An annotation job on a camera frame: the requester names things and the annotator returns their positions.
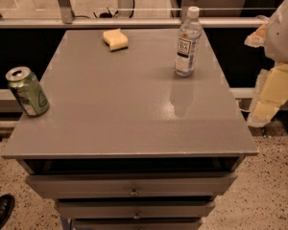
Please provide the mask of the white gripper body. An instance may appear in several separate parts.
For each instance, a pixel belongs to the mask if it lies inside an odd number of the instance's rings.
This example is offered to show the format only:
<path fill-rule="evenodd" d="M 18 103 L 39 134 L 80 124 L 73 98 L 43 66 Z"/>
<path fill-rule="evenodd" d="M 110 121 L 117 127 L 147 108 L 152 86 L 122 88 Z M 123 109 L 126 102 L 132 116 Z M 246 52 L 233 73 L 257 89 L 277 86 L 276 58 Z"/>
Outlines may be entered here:
<path fill-rule="evenodd" d="M 288 0 L 284 0 L 269 19 L 264 50 L 267 58 L 288 63 Z"/>

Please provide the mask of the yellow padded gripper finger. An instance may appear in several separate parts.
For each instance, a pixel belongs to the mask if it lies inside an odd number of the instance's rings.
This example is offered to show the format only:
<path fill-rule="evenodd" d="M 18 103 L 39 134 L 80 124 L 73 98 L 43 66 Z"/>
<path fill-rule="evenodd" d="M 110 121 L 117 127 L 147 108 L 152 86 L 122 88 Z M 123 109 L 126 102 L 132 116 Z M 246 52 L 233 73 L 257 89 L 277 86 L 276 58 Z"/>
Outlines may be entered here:
<path fill-rule="evenodd" d="M 257 76 L 247 124 L 264 127 L 288 101 L 288 63 L 276 63 Z"/>
<path fill-rule="evenodd" d="M 248 35 L 244 44 L 253 48 L 263 47 L 265 43 L 267 23 L 262 24 L 255 32 Z"/>

